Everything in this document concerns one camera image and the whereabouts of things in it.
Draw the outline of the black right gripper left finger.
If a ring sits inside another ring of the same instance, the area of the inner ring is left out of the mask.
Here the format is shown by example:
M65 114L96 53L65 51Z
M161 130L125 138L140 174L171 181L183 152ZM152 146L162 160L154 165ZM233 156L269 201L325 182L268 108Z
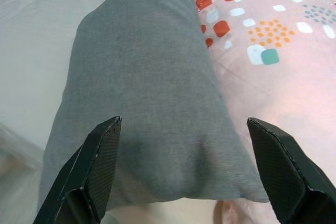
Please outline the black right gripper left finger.
M121 118L97 125L61 168L33 224L100 224L114 179Z

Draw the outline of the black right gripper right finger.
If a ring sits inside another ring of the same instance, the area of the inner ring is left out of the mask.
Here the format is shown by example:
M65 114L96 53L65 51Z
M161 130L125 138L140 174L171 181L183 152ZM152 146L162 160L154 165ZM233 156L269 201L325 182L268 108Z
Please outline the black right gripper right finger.
M296 140L275 125L247 120L257 168L281 224L336 224L336 187Z

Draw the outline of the grey fabric pillow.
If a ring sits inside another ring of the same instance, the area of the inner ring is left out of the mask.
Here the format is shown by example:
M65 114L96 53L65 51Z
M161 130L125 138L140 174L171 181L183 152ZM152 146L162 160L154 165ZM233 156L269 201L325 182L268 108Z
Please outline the grey fabric pillow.
M229 117L194 0L106 0L79 24L39 201L99 123L122 119L108 208L179 198L267 202Z

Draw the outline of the pink patterned bed quilt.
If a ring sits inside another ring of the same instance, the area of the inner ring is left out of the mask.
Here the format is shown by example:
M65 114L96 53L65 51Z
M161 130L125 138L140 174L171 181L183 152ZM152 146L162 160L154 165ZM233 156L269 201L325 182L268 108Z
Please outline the pink patterned bed quilt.
M336 186L336 0L195 0L235 129L278 126Z

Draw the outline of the white bed sheet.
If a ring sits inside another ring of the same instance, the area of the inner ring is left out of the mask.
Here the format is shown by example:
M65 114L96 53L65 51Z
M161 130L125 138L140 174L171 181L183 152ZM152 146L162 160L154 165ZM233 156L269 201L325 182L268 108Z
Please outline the white bed sheet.
M0 0L0 224L32 224L81 20L104 0Z

